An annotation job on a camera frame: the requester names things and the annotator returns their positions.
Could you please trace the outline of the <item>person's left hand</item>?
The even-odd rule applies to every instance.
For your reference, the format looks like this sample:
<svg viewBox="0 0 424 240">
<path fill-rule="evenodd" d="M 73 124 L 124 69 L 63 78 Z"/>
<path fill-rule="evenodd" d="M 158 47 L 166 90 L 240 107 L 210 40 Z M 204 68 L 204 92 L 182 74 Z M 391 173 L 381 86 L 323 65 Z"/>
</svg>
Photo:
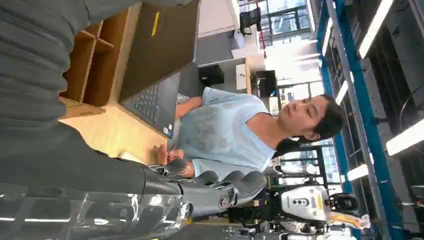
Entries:
<svg viewBox="0 0 424 240">
<path fill-rule="evenodd" d="M 181 149 L 167 150 L 166 146 L 161 144 L 160 146 L 154 146 L 153 151 L 156 153 L 156 162 L 159 165 L 167 165 L 176 159 L 182 159 L 184 157 L 184 151 Z"/>
</svg>

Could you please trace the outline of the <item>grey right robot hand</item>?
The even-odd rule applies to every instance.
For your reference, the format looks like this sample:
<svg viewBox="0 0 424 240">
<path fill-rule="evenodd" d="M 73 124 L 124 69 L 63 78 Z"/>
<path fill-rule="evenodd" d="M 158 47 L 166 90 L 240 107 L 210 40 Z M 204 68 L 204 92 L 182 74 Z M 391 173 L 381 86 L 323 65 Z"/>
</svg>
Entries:
<svg viewBox="0 0 424 240">
<path fill-rule="evenodd" d="M 106 193 L 184 197 L 196 210 L 224 208 L 255 197 L 265 176 L 252 171 L 222 181 L 221 189 L 181 185 L 147 166 L 111 158 L 59 122 L 66 106 L 63 73 L 75 36 L 90 24 L 133 6 L 133 0 L 3 0 L 0 3 L 0 181 Z"/>
</svg>

